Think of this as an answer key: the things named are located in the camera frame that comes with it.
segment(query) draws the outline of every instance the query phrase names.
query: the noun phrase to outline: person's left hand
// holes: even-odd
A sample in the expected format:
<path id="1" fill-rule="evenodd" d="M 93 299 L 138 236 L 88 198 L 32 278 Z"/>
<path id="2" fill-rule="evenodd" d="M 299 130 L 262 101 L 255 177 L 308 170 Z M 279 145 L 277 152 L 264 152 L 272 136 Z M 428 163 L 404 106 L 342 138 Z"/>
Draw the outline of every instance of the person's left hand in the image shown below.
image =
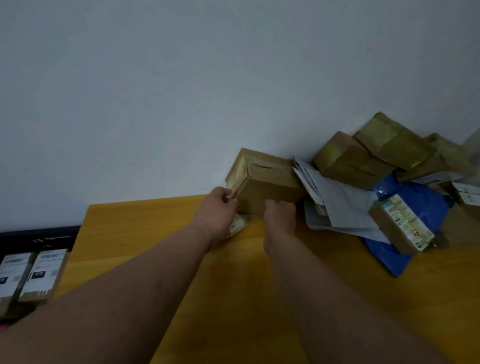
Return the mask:
<path id="1" fill-rule="evenodd" d="M 192 225 L 204 229 L 210 239 L 210 248 L 225 240 L 239 207 L 237 199 L 227 198 L 232 193 L 228 188 L 215 188 L 193 216 Z"/>

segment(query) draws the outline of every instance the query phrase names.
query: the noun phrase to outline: brown cardboard box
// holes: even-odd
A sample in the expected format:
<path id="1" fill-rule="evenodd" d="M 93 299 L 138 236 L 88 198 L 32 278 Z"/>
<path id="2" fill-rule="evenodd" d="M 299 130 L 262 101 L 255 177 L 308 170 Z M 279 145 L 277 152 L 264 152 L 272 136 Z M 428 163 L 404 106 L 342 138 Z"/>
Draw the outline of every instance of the brown cardboard box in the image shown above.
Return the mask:
<path id="1" fill-rule="evenodd" d="M 6 255 L 0 265 L 0 318 L 6 318 L 30 273 L 35 253 Z"/>
<path id="2" fill-rule="evenodd" d="M 421 184 L 455 181 L 475 174 L 475 167 L 469 161 L 462 146 L 434 133 L 424 138 L 436 153 L 409 171 L 398 171 L 399 182 L 413 181 Z"/>
<path id="3" fill-rule="evenodd" d="M 18 302 L 45 304 L 52 299 L 67 265 L 69 255 L 67 249 L 40 252 L 35 259 Z"/>
<path id="4" fill-rule="evenodd" d="M 337 132 L 314 159 L 320 173 L 327 178 L 366 191 L 395 169 L 374 157 L 353 137 Z"/>
<path id="5" fill-rule="evenodd" d="M 455 204 L 448 211 L 435 243 L 439 248 L 480 243 L 480 225 L 461 205 Z"/>
<path id="6" fill-rule="evenodd" d="M 240 202 L 239 212 L 263 216 L 267 199 L 296 203 L 304 197 L 294 166 L 293 160 L 242 148 L 225 179 Z"/>
<path id="7" fill-rule="evenodd" d="M 433 240 L 433 233 L 399 195 L 382 201 L 370 210 L 370 216 L 402 255 L 423 251 Z"/>
<path id="8" fill-rule="evenodd" d="M 441 185 L 477 224 L 480 224 L 480 187 L 446 182 Z"/>
<path id="9" fill-rule="evenodd" d="M 435 148 L 420 136 L 382 112 L 376 114 L 354 138 L 377 158 L 404 170 L 414 168 L 435 153 Z"/>

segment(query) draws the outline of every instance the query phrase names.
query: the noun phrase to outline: person's right hand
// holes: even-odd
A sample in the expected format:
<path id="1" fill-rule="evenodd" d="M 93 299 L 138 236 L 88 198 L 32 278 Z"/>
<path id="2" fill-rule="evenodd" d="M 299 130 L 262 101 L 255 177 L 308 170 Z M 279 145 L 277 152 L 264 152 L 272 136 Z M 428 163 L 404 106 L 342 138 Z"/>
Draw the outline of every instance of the person's right hand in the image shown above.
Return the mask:
<path id="1" fill-rule="evenodd" d="M 272 241 L 281 238 L 282 235 L 295 236 L 295 226 L 297 220 L 295 214 L 297 208 L 289 202 L 275 202 L 274 200 L 265 201 L 264 227 L 265 227 L 265 251 Z"/>

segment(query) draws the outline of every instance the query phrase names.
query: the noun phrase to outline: wood grain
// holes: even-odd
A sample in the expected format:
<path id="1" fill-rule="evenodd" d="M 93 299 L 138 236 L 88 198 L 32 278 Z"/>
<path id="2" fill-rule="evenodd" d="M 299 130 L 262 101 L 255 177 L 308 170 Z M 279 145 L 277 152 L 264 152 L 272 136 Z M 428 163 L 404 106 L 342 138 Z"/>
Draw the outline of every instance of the wood grain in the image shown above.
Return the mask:
<path id="1" fill-rule="evenodd" d="M 58 295 L 131 259 L 192 218 L 203 196 L 89 207 Z M 356 237 L 298 237 L 362 297 L 458 363 L 480 362 L 480 244 L 427 251 L 395 279 Z M 254 221 L 209 253 L 153 363 L 306 363 Z"/>

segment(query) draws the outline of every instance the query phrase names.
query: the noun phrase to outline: white wall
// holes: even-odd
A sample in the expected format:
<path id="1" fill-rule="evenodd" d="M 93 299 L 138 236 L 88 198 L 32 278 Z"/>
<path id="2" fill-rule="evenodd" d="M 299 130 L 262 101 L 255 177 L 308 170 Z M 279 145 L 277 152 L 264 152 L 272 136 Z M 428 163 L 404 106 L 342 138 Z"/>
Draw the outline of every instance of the white wall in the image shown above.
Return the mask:
<path id="1" fill-rule="evenodd" d="M 0 231 L 203 194 L 239 149 L 311 158 L 384 111 L 478 128 L 475 0 L 0 3 Z"/>

